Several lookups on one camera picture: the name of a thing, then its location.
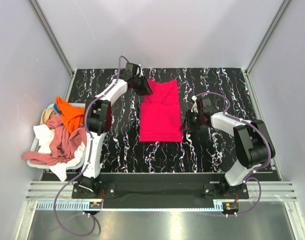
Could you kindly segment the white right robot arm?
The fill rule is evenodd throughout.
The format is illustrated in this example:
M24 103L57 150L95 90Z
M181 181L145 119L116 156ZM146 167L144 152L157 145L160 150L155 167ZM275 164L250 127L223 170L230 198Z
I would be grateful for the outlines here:
M206 96L193 96L191 102L193 106L186 111L181 131L198 131L201 126L208 126L234 138L235 163L212 190L204 190L209 197L233 198L251 175L265 168L276 155L267 127L262 120L249 121L232 116L227 110L219 111Z

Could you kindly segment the bright pink t-shirt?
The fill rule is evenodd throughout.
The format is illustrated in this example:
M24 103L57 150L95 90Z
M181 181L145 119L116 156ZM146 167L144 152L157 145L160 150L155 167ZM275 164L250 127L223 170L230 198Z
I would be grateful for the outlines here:
M177 80L160 83L149 79L153 92L140 104L139 141L181 143L181 108Z

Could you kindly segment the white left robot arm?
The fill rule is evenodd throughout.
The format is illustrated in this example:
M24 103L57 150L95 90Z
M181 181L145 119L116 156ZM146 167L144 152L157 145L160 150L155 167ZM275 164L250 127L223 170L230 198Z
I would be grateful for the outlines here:
M85 104L83 122L87 144L82 176L78 178L77 183L89 198L97 197L101 191L100 160L106 134L112 126L112 106L130 89L139 96L153 94L141 66L128 62L124 69L118 70L117 76L105 90L88 99Z

